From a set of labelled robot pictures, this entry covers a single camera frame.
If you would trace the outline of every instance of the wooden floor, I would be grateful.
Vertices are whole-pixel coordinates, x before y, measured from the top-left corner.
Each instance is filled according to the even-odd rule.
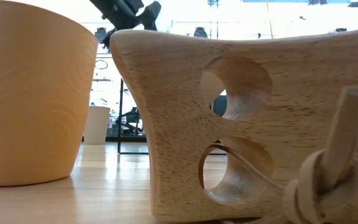
[[[145,148],[144,143],[122,145],[125,151]],[[206,188],[216,185],[225,169],[226,156],[209,156],[204,165]],[[150,214],[149,179],[148,155],[119,155],[113,142],[81,146],[66,179],[0,187],[0,223],[163,223]]]

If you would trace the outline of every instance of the circular hole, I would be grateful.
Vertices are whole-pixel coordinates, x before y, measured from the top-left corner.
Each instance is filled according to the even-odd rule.
[[[272,175],[272,157],[260,144],[245,138],[224,138],[220,141],[222,143],[214,143],[207,148],[200,160],[199,179],[205,193],[218,203],[232,206],[258,198],[265,189],[265,182],[269,181]],[[227,152],[227,165],[223,176],[221,173],[224,169],[221,165],[218,165],[216,170],[210,170],[212,164],[209,163],[224,161],[208,156],[216,149]],[[204,175],[204,170],[211,173]]]
[[[201,91],[204,102],[212,105],[217,115],[230,120],[245,120],[270,100],[272,79],[253,60],[225,55],[205,67]]]

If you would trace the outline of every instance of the knot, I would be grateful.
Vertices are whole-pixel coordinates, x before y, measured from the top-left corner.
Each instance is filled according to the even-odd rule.
[[[292,223],[321,224],[327,213],[345,206],[358,193],[358,162],[354,159],[343,180],[329,190],[320,190],[324,152],[310,155],[301,166],[299,179],[285,187],[283,208]]]

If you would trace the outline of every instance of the white planter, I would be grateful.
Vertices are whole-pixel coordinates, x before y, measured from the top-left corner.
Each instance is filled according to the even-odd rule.
[[[106,142],[109,115],[110,108],[89,106],[84,132],[85,144],[104,144]]]

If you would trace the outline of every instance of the light wood block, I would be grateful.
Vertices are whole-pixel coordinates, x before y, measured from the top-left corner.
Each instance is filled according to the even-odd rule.
[[[97,46],[91,32],[66,17],[0,1],[0,186],[70,175]]]
[[[326,147],[342,87],[358,86],[358,31],[225,41],[124,30],[111,52],[144,120],[152,213],[173,222],[281,208],[271,186],[284,189]],[[224,89],[220,118],[207,105]],[[223,180],[205,190],[200,167],[217,139],[252,169],[229,155]],[[330,212],[326,222],[358,223],[358,197]]]

